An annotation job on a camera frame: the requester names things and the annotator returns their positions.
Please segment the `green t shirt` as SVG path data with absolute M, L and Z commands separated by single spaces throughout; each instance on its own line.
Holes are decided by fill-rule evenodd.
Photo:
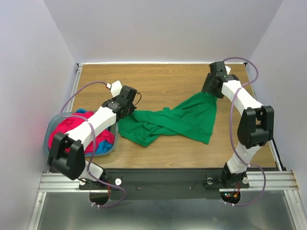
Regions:
M 148 147 L 160 136 L 184 136 L 209 144 L 217 113 L 217 98 L 199 92 L 170 109 L 135 111 L 118 122 L 122 137 Z

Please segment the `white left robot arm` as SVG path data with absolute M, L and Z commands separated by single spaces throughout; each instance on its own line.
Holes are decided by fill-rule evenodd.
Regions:
M 103 102 L 99 109 L 89 118 L 79 115 L 83 122 L 76 128 L 54 135 L 47 164 L 71 180 L 84 179 L 97 189 L 107 183 L 104 169 L 92 164 L 92 159 L 85 160 L 84 150 L 93 144 L 92 158 L 95 155 L 96 137 L 110 126 L 134 112 L 135 96 L 139 93 L 135 88 L 122 86 L 119 81 L 108 85 L 113 98 Z

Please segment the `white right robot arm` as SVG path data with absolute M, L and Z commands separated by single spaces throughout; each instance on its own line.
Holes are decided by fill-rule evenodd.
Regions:
M 231 109 L 236 108 L 241 115 L 237 128 L 238 145 L 221 174 L 221 183 L 231 187 L 246 181 L 250 161 L 262 146 L 272 140 L 274 109 L 251 96 L 223 61 L 213 62 L 209 67 L 202 92 L 220 99 L 227 97 L 232 103 Z

